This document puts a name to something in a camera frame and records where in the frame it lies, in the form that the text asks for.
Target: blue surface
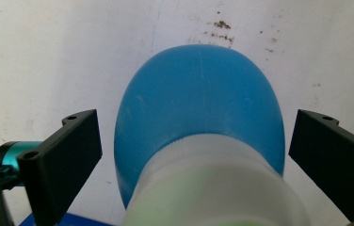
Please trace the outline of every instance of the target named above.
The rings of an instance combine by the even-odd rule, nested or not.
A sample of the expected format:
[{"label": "blue surface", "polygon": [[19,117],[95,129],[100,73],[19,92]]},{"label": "blue surface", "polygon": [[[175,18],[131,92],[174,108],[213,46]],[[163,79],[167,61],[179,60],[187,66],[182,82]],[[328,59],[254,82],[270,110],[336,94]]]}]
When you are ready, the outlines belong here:
[{"label": "blue surface", "polygon": [[[82,218],[73,214],[65,214],[59,226],[112,226],[102,222],[94,221],[88,218]],[[36,226],[33,215],[29,215],[20,226]]]},{"label": "blue surface", "polygon": [[182,137],[205,133],[248,143],[282,173],[280,108],[249,59],[227,48],[187,45],[148,60],[125,91],[116,121],[115,162],[124,205],[156,152]]}]

